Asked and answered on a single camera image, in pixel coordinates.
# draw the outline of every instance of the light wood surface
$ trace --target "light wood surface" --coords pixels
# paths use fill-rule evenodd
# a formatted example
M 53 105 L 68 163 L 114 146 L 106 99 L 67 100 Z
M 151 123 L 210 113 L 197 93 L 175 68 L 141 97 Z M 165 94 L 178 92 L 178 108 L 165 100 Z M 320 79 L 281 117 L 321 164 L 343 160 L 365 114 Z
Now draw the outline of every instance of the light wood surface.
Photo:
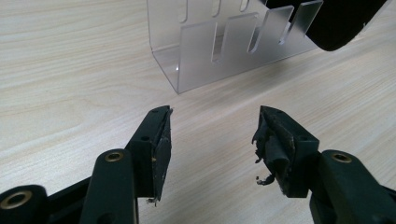
M 396 2 L 355 41 L 315 49 L 177 95 L 151 55 L 144 0 L 0 1 L 0 192 L 48 194 L 91 175 L 147 112 L 174 108 L 172 159 L 141 223 L 312 223 L 255 164 L 260 105 L 359 157 L 396 189 Z

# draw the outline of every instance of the mounting hole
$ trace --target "mounting hole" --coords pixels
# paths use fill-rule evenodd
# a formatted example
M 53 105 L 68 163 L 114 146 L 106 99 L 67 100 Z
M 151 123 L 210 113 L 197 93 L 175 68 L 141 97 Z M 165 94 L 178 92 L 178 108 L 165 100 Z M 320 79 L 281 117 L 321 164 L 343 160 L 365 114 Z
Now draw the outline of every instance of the mounting hole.
M 122 159 L 122 152 L 110 152 L 105 156 L 106 161 L 119 161 Z
M 97 224 L 113 224 L 116 220 L 114 213 L 105 213 L 101 215 L 96 221 Z
M 143 141 L 148 141 L 148 140 L 149 140 L 149 137 L 148 137 L 148 136 L 143 136 L 143 137 L 141 137 L 140 139 L 142 139 Z
M 339 161 L 339 162 L 344 162 L 344 163 L 352 162 L 352 159 L 350 159 L 350 157 L 348 157 L 347 155 L 341 154 L 341 153 L 333 153 L 332 158 L 335 161 Z
M 6 197 L 1 203 L 2 209 L 13 209 L 27 203 L 32 198 L 32 191 L 21 190 Z

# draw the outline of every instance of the clear acrylic stand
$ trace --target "clear acrylic stand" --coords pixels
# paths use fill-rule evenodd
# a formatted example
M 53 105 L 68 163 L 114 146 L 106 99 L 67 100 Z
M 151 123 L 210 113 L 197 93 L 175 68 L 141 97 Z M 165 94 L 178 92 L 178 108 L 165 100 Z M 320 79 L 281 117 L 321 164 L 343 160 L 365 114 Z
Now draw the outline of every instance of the clear acrylic stand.
M 181 20 L 180 0 L 148 0 L 152 54 L 177 93 L 317 47 L 305 33 L 321 0 L 301 4 L 292 22 L 292 6 L 218 0 L 214 10 L 213 0 L 184 1 Z

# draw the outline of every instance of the black object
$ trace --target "black object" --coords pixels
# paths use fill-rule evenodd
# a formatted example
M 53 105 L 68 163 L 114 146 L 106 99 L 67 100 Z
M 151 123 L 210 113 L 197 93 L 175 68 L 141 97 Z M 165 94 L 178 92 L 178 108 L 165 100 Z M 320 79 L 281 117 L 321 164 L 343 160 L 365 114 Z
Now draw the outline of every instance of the black object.
M 358 158 L 337 150 L 319 153 L 318 139 L 285 112 L 262 106 L 253 141 L 256 162 L 264 161 L 287 197 L 312 191 L 315 223 L 396 223 L 396 192 L 380 186 Z
M 294 6 L 309 0 L 268 0 L 268 8 Z M 306 35 L 321 49 L 340 49 L 351 41 L 387 0 L 324 0 Z
M 92 177 L 47 196 L 40 186 L 0 194 L 1 224 L 138 223 L 137 198 L 161 199 L 171 157 L 168 105 L 148 112 L 125 149 L 101 154 Z

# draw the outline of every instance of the acrylic divider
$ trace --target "acrylic divider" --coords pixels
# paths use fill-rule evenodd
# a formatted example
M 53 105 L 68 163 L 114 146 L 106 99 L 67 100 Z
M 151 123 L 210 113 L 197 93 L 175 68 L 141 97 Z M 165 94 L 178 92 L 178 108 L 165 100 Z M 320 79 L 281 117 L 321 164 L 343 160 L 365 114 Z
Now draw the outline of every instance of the acrylic divider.
M 292 22 L 292 6 L 268 9 L 260 0 L 187 0 L 186 20 L 179 0 L 148 0 L 152 54 L 177 93 L 230 77 L 317 46 L 305 36 L 321 0 L 302 3 Z

